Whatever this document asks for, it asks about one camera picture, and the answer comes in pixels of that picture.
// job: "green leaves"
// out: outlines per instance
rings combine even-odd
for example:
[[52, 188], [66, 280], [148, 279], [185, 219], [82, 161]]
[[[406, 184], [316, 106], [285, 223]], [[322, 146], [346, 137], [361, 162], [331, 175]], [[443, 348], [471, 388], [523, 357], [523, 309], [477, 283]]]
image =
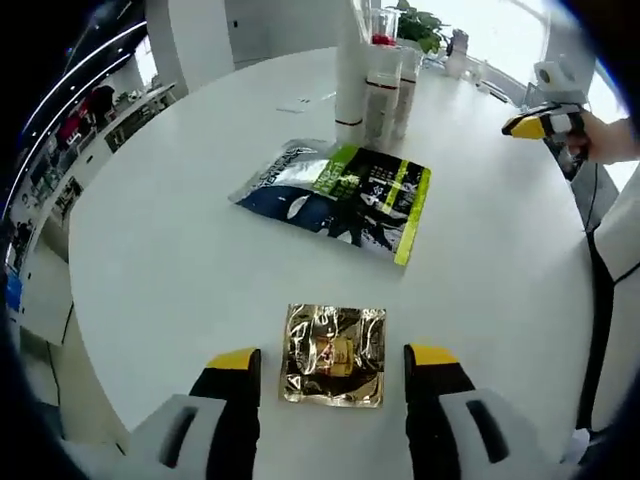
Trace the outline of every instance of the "green leaves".
[[411, 5], [407, 0], [398, 0], [398, 5], [396, 6], [398, 10], [409, 10]]
[[418, 42], [425, 53], [437, 53], [444, 39], [440, 30], [447, 25], [429, 12], [418, 12], [407, 0], [398, 0], [396, 8], [402, 11], [398, 20], [398, 37]]

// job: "white bottle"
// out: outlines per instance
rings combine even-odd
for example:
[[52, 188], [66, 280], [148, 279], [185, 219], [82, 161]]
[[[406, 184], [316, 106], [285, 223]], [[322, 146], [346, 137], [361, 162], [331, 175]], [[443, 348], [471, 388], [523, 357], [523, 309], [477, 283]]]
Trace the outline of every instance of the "white bottle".
[[370, 0], [341, 0], [336, 55], [336, 137], [362, 144], [367, 50], [371, 39]]
[[402, 47], [402, 73], [400, 74], [400, 91], [393, 128], [393, 136], [396, 139], [403, 138], [407, 133], [423, 56], [422, 52], [415, 48]]
[[364, 117], [364, 144], [372, 150], [389, 147], [400, 89], [402, 49], [369, 46], [369, 74]]

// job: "gold foil packet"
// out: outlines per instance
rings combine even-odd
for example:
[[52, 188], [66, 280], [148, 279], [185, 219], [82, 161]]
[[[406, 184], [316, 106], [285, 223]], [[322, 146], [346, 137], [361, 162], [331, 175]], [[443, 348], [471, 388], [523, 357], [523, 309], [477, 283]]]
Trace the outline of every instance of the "gold foil packet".
[[382, 404], [386, 311], [289, 305], [280, 395], [334, 407]]

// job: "human hand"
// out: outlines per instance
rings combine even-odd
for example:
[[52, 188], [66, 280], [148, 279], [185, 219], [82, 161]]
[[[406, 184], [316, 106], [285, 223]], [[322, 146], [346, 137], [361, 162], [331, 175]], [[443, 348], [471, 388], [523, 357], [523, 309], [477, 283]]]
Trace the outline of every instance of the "human hand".
[[580, 153], [583, 147], [589, 150], [589, 160], [597, 163], [615, 163], [636, 157], [635, 143], [628, 119], [614, 123], [604, 123], [591, 112], [582, 112], [584, 134], [569, 133], [567, 147], [572, 155]]

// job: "white round table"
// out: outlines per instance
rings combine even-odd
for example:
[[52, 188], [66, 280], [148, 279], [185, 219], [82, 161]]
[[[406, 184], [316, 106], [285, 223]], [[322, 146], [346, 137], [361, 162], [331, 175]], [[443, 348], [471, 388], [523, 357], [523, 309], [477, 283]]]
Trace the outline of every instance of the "white round table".
[[[412, 478], [402, 347], [450, 348], [477, 387], [559, 459], [575, 425], [592, 321], [571, 190], [542, 142], [502, 136], [515, 109], [429, 71], [394, 152], [432, 170], [409, 265], [266, 219], [227, 196], [292, 138], [334, 136], [334, 49], [203, 87], [127, 142], [71, 216], [72, 292], [93, 367], [134, 429], [188, 393], [216, 354], [263, 352], [257, 479]], [[378, 409], [278, 399], [289, 303], [387, 309]]]

